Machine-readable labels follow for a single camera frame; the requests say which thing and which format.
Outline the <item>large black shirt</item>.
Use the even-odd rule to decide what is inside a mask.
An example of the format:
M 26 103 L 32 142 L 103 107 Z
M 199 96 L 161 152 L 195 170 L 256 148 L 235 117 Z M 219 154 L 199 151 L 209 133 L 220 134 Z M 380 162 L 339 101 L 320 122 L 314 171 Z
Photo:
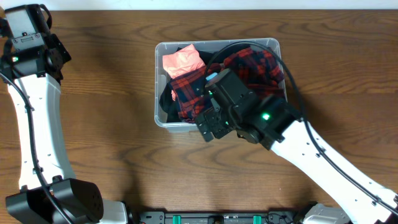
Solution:
M 201 59 L 204 61 L 205 65 L 210 61 L 212 56 L 215 54 L 214 52 L 205 52 L 202 50 L 198 50 Z M 166 84 L 159 100 L 159 106 L 161 109 L 167 113 L 167 123 L 178 123 L 182 120 L 178 116 L 175 92 L 171 89 L 169 84 Z

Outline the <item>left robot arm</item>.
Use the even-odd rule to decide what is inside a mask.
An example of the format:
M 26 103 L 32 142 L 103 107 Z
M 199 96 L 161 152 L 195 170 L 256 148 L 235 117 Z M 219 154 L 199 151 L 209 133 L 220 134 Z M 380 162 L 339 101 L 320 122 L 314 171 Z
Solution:
M 68 159 L 60 82 L 71 56 L 51 26 L 43 4 L 6 9 L 1 19 L 7 39 L 1 78 L 14 103 L 21 144 L 19 192 L 6 197 L 7 211 L 21 223 L 127 223 L 125 204 L 78 180 Z

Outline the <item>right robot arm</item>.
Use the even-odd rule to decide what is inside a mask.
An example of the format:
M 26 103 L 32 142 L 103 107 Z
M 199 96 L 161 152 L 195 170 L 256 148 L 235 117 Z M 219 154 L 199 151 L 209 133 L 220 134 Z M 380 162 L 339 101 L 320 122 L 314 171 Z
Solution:
M 292 163 L 338 205 L 312 206 L 296 223 L 395 223 L 397 194 L 362 173 L 333 149 L 284 99 L 261 100 L 232 70 L 205 79 L 211 107 L 195 122 L 204 140 L 231 131 Z

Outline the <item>red plaid shirt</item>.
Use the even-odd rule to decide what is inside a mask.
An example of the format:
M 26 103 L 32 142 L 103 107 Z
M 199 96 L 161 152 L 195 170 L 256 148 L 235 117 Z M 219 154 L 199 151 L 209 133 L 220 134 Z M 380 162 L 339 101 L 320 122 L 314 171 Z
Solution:
M 284 89 L 279 87 L 284 74 L 275 58 L 265 50 L 254 51 L 248 44 L 238 45 L 218 56 L 207 72 L 206 66 L 208 63 L 168 82 L 176 95 L 181 122 L 194 123 L 198 114 L 211 107 L 209 96 L 204 95 L 206 77 L 226 68 L 232 69 L 261 98 L 268 95 L 285 96 Z

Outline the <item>pink cloth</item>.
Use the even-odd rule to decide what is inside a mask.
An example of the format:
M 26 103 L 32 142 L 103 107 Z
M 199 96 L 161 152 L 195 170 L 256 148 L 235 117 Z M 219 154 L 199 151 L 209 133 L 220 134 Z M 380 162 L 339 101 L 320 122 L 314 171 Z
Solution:
M 195 71 L 205 66 L 198 50 L 190 44 L 173 54 L 162 56 L 163 69 L 171 79 Z

